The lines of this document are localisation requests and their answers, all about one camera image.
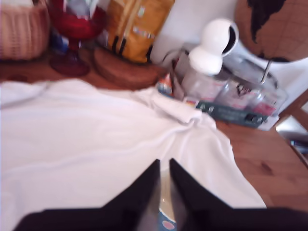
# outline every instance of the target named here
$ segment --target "cork globe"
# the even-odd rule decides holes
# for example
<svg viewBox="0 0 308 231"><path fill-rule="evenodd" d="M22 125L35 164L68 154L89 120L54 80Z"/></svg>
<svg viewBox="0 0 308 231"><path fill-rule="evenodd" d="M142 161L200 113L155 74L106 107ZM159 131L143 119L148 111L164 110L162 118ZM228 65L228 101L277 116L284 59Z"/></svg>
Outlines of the cork globe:
<svg viewBox="0 0 308 231"><path fill-rule="evenodd" d="M308 57L308 0L238 0L235 22L243 45L262 59Z"/></svg>

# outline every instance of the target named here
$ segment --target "white cloth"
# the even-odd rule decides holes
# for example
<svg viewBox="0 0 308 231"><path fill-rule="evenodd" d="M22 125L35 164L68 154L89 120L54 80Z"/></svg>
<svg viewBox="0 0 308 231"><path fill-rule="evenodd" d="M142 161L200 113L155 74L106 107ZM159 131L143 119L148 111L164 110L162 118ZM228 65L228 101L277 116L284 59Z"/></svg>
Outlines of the white cloth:
<svg viewBox="0 0 308 231"><path fill-rule="evenodd" d="M18 99L17 92L40 93ZM155 159L164 170L175 158L233 207L265 207L215 121L154 88L98 90L76 79L49 87L6 82L1 97L2 231L46 208L100 207Z"/></svg>

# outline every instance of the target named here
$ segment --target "red glass vase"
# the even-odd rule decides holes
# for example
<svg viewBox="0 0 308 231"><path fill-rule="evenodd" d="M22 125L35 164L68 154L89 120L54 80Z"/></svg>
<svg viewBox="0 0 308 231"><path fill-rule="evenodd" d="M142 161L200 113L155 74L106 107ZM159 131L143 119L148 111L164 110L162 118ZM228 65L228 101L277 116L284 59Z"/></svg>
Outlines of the red glass vase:
<svg viewBox="0 0 308 231"><path fill-rule="evenodd" d="M63 11L64 0L49 0L47 9L51 23L57 31L69 40L65 55L55 55L50 66L57 72L68 76L83 76L90 67L78 55L79 42L97 37L106 25L106 12L96 7L91 19L79 17Z"/></svg>

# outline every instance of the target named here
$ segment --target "wooden board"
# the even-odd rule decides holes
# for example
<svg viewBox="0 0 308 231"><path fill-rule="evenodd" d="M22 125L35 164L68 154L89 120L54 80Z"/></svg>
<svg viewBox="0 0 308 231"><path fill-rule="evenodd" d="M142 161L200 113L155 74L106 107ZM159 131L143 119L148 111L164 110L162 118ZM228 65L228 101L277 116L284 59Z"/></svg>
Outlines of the wooden board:
<svg viewBox="0 0 308 231"><path fill-rule="evenodd" d="M235 161L267 206L308 211L308 169L273 128L261 131L217 122Z"/></svg>
<svg viewBox="0 0 308 231"><path fill-rule="evenodd" d="M81 49L79 51L80 57L86 61L90 67L90 73L86 76L78 77L96 87L113 89L113 90L129 90L129 88L119 87L103 78L95 69L92 59L93 54L87 50ZM1 62L0 63L0 80L18 80L20 76L24 76L26 81L33 83L40 80L60 80L66 78L74 78L69 76L63 76L54 71L49 66L49 59L52 53L48 53L35 59L33 61L24 62Z"/></svg>
<svg viewBox="0 0 308 231"><path fill-rule="evenodd" d="M163 78L166 70L154 64L134 64L110 51L96 48L94 61L99 73L108 81L130 89L143 89Z"/></svg>

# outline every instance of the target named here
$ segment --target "yellow bag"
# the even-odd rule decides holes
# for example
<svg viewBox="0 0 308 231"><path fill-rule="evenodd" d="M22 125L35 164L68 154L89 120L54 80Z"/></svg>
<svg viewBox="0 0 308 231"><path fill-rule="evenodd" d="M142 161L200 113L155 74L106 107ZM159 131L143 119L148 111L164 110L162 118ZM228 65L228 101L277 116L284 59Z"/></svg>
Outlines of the yellow bag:
<svg viewBox="0 0 308 231"><path fill-rule="evenodd" d="M99 42L133 62L150 59L152 44L175 0L110 0Z"/></svg>

